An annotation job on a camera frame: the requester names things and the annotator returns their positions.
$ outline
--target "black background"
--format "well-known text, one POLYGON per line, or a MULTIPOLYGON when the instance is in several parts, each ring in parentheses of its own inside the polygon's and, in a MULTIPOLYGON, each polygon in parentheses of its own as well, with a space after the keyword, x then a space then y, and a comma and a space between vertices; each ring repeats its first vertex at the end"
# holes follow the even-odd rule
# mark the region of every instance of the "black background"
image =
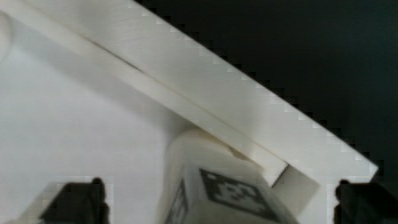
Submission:
POLYGON ((398 1, 138 3, 375 161, 398 195, 398 1))

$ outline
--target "white surface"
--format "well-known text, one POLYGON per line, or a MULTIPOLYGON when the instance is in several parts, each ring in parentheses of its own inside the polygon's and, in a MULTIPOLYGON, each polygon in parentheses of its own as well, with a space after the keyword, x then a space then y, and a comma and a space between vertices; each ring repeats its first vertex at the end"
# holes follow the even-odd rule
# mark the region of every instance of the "white surface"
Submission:
MULTIPOLYGON (((316 180, 371 177, 375 165, 350 146, 133 1, 64 0, 57 4, 51 0, 27 1, 304 174, 316 180), (339 161, 337 166, 325 165, 330 158, 339 161)), ((204 130, 211 128, 211 124, 199 126, 204 130)), ((233 139, 220 139, 234 147, 242 145, 233 139)), ((250 146, 236 149, 250 154, 250 146)))
POLYGON ((263 164, 277 167, 273 171, 284 167, 279 157, 311 177, 320 190, 298 219, 302 223, 330 223, 337 180, 369 181, 377 167, 281 98, 133 1, 28 0, 50 20, 34 11, 21 10, 14 3, 19 1, 5 2, 11 5, 3 9, 18 20, 108 73, 114 71, 112 75, 245 156, 259 162, 266 159, 263 164), (106 47, 144 73, 82 41, 55 21, 106 47), (268 155, 261 159, 259 151, 268 155))
POLYGON ((99 176, 112 223, 153 224, 163 151, 192 124, 12 25, 16 44, 0 65, 0 223, 30 223, 18 218, 50 184, 99 176))
POLYGON ((231 128, 229 124, 192 103, 190 99, 153 79, 112 55, 101 47, 57 23, 50 17, 27 5, 23 1, 3 1, 0 7, 12 17, 48 36, 62 47, 96 64, 108 75, 114 75, 128 85, 167 106, 167 108, 201 126, 201 128, 242 151, 263 166, 263 176, 268 183, 286 168, 286 162, 250 141, 247 136, 231 128))
POLYGON ((0 12, 0 63, 9 53, 9 47, 11 47, 9 18, 5 14, 0 12))

